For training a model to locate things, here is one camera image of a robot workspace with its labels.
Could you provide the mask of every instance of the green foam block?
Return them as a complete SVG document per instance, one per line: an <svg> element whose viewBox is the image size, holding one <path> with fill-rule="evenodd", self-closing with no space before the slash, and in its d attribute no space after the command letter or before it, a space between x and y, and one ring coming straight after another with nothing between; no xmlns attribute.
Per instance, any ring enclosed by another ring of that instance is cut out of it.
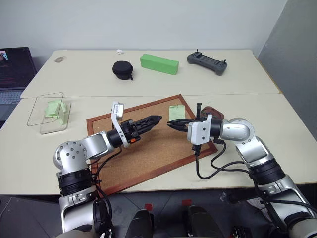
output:
<svg viewBox="0 0 317 238"><path fill-rule="evenodd" d="M143 68L152 69L162 73L169 73L172 75L175 75L178 71L179 62L172 59L143 54L140 57L140 61Z"/></svg>

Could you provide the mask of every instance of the gray floor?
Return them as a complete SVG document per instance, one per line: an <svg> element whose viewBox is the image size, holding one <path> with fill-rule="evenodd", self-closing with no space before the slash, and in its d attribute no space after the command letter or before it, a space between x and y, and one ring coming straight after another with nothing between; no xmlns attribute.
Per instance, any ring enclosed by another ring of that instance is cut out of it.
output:
<svg viewBox="0 0 317 238"><path fill-rule="evenodd" d="M155 238L185 236L182 225L183 200L204 207L218 223L225 237L233 226L250 227L254 237L265 237L270 227L262 213L241 202L227 202L224 190L196 190L125 193L110 196L116 237L123 238L129 223L145 204L152 204ZM54 203L0 196L0 238L54 238L61 233L59 205Z"/></svg>

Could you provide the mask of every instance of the white table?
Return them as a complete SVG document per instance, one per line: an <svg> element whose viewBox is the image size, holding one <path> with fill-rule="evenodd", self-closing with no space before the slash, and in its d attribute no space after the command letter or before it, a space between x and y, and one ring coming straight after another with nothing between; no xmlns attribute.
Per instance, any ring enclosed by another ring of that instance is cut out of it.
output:
<svg viewBox="0 0 317 238"><path fill-rule="evenodd" d="M69 98L72 102L69 125L65 131L40 135L26 122L34 99L22 99L0 130L2 171L1 194L59 194L53 154L68 140L87 136L86 119L110 112L113 100L126 108L164 98L153 97L88 97ZM244 117L255 127L284 171L295 183L317 182L317 143L282 94L184 96L192 111L196 103L210 105L227 119ZM201 159L201 173L212 172L211 156ZM217 164L239 160L233 144ZM244 173L220 172L209 180L200 180L195 163L136 185L126 191L195 189L252 186Z"/></svg>
<svg viewBox="0 0 317 238"><path fill-rule="evenodd" d="M279 93L251 50L201 52L218 60L227 59L222 76L199 65L188 64L193 51L55 51L21 98L63 92L68 97L168 96ZM144 53L179 61L176 75L141 67ZM57 57L65 59L56 63ZM118 60L133 65L134 80L119 80L112 72Z"/></svg>

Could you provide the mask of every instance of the remote controller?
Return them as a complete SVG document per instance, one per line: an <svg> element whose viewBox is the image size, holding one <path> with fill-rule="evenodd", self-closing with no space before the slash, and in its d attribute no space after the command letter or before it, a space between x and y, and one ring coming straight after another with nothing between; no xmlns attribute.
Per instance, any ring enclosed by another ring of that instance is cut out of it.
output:
<svg viewBox="0 0 317 238"><path fill-rule="evenodd" d="M198 52L198 49L196 52L187 56L187 62L190 64L199 64L201 66L209 68L215 71L217 75L222 75L228 66L226 60L218 61L216 59L210 58Z"/></svg>

